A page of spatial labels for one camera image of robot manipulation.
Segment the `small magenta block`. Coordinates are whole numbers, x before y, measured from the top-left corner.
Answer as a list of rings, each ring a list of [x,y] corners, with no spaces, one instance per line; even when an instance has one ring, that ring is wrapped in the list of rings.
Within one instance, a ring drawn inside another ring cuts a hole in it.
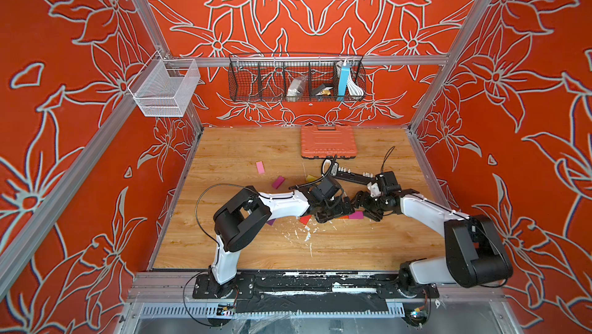
[[[354,219],[354,220],[362,220],[363,218],[365,218],[365,216],[364,216],[363,212],[354,212],[348,218]]]

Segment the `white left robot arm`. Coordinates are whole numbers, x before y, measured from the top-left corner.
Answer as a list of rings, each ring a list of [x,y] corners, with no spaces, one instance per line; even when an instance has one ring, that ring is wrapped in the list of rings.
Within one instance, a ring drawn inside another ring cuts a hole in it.
[[[318,223],[326,223],[354,212],[351,200],[335,189],[327,194],[318,190],[271,194],[258,192],[253,186],[242,187],[214,214],[217,251],[211,275],[220,286],[233,280],[241,251],[268,221],[311,215]]]

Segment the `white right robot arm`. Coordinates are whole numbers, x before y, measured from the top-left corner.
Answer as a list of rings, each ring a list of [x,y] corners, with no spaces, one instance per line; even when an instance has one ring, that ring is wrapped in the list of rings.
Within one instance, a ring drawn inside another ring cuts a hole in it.
[[[456,283],[464,288],[504,285],[513,275],[508,257],[493,221],[444,207],[413,189],[373,197],[358,192],[351,202],[365,217],[381,221],[389,214],[405,215],[421,222],[444,238],[445,255],[401,264],[402,289],[431,284]]]

